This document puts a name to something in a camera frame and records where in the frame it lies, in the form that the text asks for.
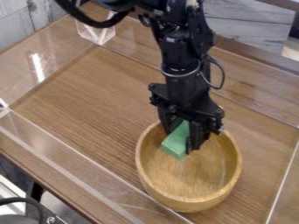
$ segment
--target green object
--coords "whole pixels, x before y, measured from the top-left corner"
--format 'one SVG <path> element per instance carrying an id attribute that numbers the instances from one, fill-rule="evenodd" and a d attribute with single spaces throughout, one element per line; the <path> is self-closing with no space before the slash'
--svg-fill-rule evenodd
<path id="1" fill-rule="evenodd" d="M 171 135 L 163 140 L 163 151 L 182 160 L 186 157 L 186 138 L 190 135 L 190 124 L 182 122 Z"/>

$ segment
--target wooden table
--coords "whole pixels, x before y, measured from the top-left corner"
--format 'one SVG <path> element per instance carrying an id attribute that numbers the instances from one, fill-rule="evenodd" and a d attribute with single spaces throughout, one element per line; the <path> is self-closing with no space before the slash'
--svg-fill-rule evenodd
<path id="1" fill-rule="evenodd" d="M 95 13 L 92 5 L 87 10 Z M 56 23 L 55 33 L 70 27 L 74 21 L 67 17 Z M 155 223 L 151 210 L 137 206 L 145 196 L 137 190 L 143 191 L 143 187 L 135 164 L 137 140 L 158 119 L 147 84 L 163 81 L 157 69 L 161 56 L 150 37 L 150 31 L 129 19 L 106 46 L 88 47 L 12 104 L 15 112 L 2 121 L 7 131 L 0 129 L 0 153 L 95 223 L 134 222 L 111 209 L 107 198 L 130 213 L 145 216 L 147 223 Z M 66 49 L 72 51 L 75 43 L 74 38 Z M 299 80 L 287 71 L 225 50 L 215 48 L 213 54 L 227 68 L 229 81 L 211 95 L 227 111 L 226 128 L 238 140 L 245 169 L 229 199 L 206 212 L 182 216 L 194 223 L 265 223 L 299 137 Z M 133 193 L 122 196 L 127 188 Z M 282 220 L 290 216 L 285 210 Z M 294 223 L 298 213 L 287 220 Z"/>

